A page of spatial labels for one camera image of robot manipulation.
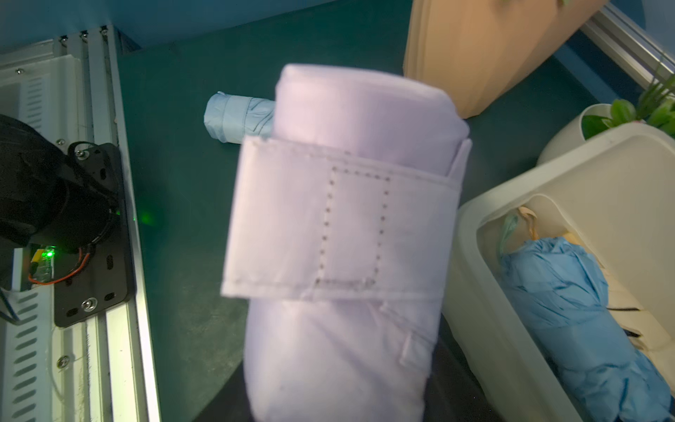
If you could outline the lilac umbrella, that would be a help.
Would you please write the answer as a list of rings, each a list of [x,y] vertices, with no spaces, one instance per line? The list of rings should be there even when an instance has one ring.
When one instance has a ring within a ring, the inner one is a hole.
[[[256,421],[420,421],[472,143],[444,91],[290,64],[240,149],[221,294]]]

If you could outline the pale blue umbrella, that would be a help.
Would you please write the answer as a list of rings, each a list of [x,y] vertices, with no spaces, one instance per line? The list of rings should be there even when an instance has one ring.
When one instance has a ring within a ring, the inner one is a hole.
[[[275,102],[217,92],[207,102],[204,126],[222,143],[241,144],[246,136],[268,137],[274,125]]]

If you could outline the sky blue umbrella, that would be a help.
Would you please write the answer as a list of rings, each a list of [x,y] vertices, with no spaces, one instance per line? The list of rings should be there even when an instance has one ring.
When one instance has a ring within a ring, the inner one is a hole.
[[[672,421],[673,396],[609,309],[594,256],[563,237],[500,258],[500,286],[557,377],[595,421]]]

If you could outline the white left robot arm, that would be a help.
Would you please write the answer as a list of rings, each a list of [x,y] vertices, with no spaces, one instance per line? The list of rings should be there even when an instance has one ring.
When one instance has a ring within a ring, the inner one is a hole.
[[[1,238],[78,253],[65,276],[39,281],[29,274],[28,281],[50,286],[83,272],[114,227],[118,205],[119,195],[80,165],[74,149],[63,153],[26,123],[1,116]]]

